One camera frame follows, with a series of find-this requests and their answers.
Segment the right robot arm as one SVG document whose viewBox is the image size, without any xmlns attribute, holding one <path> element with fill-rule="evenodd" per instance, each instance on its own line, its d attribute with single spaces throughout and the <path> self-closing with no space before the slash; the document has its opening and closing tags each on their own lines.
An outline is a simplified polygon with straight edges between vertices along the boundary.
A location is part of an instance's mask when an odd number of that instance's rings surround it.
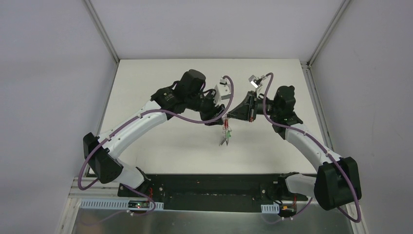
<svg viewBox="0 0 413 234">
<path fill-rule="evenodd" d="M 297 172 L 279 176 L 276 192 L 281 199 L 305 195 L 314 198 L 327 211 L 358 202 L 362 194 L 356 161 L 333 152 L 311 135 L 294 112 L 294 95 L 294 86 L 279 87 L 274 99 L 249 91 L 228 117 L 253 122 L 258 115 L 266 116 L 274 122 L 274 131 L 298 149 L 316 170 L 315 177 Z"/>
</svg>

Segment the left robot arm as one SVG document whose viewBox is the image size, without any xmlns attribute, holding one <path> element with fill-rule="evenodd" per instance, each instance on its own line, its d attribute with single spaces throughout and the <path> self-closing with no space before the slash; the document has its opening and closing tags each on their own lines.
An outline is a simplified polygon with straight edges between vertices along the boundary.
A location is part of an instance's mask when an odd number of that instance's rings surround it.
<svg viewBox="0 0 413 234">
<path fill-rule="evenodd" d="M 215 88 L 209 90 L 204 89 L 205 84 L 205 75 L 190 69 L 180 80 L 158 89 L 142 108 L 118 126 L 97 136 L 86 134 L 81 172 L 88 165 L 97 177 L 94 182 L 118 182 L 129 186 L 136 197 L 145 196 L 149 185 L 144 173 L 119 160 L 120 155 L 146 132 L 172 117 L 206 126 L 223 125 L 229 105 L 221 101 L 233 101 L 233 81 L 223 76 Z"/>
</svg>

